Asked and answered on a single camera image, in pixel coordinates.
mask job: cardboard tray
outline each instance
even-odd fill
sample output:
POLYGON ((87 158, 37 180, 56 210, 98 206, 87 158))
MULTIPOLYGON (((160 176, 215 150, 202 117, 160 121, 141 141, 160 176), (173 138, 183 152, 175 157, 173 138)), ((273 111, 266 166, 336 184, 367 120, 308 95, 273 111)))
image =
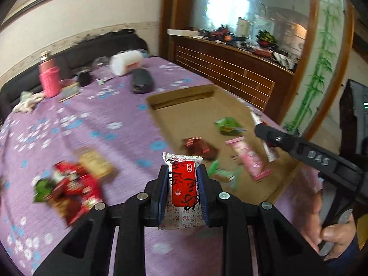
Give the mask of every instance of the cardboard tray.
MULTIPOLYGON (((207 142, 219 149, 217 159, 220 167, 233 163, 233 149, 225 141, 244 136, 246 142, 267 163, 267 156, 261 140, 254 134, 254 121, 246 104, 222 88, 214 85, 195 86, 179 89, 147 98, 151 116, 160 128, 166 142, 173 151, 185 155, 182 139, 194 136, 203 137, 207 142), (234 117, 246 131, 239 136, 225 136, 218 132, 215 121, 224 117, 234 117)), ((239 197, 243 202, 259 204, 262 201, 275 202, 301 165, 288 153, 278 149, 280 158, 266 166, 273 174, 254 182, 244 169, 238 178, 238 186, 231 190, 227 185, 223 189, 239 197)), ((211 162, 204 161, 208 169, 211 162)))

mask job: mirror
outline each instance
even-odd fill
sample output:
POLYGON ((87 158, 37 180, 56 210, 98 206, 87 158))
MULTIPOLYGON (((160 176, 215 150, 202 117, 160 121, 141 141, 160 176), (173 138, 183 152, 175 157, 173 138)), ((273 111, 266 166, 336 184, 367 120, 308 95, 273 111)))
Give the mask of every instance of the mirror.
POLYGON ((272 34, 280 50, 299 58, 307 34, 310 0, 194 0, 192 27, 216 30, 228 26, 237 36, 257 41, 272 34))

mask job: wallpaper border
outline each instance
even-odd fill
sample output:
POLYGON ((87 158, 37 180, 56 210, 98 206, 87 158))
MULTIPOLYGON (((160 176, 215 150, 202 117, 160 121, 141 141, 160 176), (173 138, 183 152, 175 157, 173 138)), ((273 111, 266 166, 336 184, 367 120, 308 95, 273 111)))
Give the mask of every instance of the wallpaper border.
POLYGON ((157 29, 159 23, 158 22, 142 22, 142 23, 123 23, 112 26, 106 26, 101 28, 92 29, 89 31, 84 31, 67 38, 58 40, 54 43, 49 44, 35 52, 31 55, 27 56, 23 60, 19 61, 15 65, 13 65, 7 72, 0 76, 0 87, 2 87, 6 82, 11 80, 14 76, 22 73, 26 69, 30 68, 34 64, 39 62, 40 54, 43 51, 50 50, 52 54, 59 53, 68 49, 72 46, 75 46, 78 42, 85 38, 94 38, 108 32, 115 32, 121 29, 134 29, 134 30, 142 30, 142 29, 157 29))

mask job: tube package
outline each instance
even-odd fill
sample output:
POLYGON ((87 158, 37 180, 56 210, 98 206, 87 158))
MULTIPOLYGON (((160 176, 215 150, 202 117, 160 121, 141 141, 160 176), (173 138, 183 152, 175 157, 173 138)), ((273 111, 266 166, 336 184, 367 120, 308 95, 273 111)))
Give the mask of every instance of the tube package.
POLYGON ((140 66, 143 55, 140 51, 119 53, 110 58, 110 69, 116 76, 122 76, 140 66))
POLYGON ((244 141, 244 137, 225 141, 238 154, 239 158, 248 170, 248 173, 254 181, 259 181, 272 174, 272 171, 265 168, 258 154, 244 141))
MULTIPOLYGON (((254 113, 251 107, 249 107, 249 109, 251 110, 251 115, 252 115, 252 118, 254 120, 254 125, 265 124, 262 121, 262 118, 261 118, 260 115, 254 113)), ((275 161, 276 159, 278 159, 280 157, 279 153, 276 150, 276 147, 268 146, 267 143, 263 140, 262 140, 262 144, 263 144, 263 147, 264 147, 264 151, 266 152, 268 162, 273 162, 273 161, 275 161)))
POLYGON ((181 229, 205 225, 199 203, 196 168, 203 158, 162 153, 169 166, 167 204, 160 229, 181 229))

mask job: green bamboo decal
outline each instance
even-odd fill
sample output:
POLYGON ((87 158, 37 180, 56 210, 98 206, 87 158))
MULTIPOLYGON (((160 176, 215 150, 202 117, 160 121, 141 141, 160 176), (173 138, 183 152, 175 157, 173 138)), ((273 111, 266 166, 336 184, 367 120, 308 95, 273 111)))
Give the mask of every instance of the green bamboo decal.
POLYGON ((298 112, 294 119, 284 126, 284 129, 291 134, 299 134, 299 128, 304 119, 312 116, 311 103, 317 96, 323 94, 326 73, 333 73, 331 62, 335 60, 336 54, 331 51, 331 48, 336 46, 336 40, 331 32, 336 25, 341 23, 338 16, 341 13, 341 2, 335 1, 335 3, 333 3, 332 1, 321 0, 321 3, 326 5, 326 9, 323 10, 326 17, 325 25, 323 29, 319 30, 319 35, 322 38, 321 46, 319 48, 313 74, 310 75, 310 82, 301 105, 298 108, 298 112))

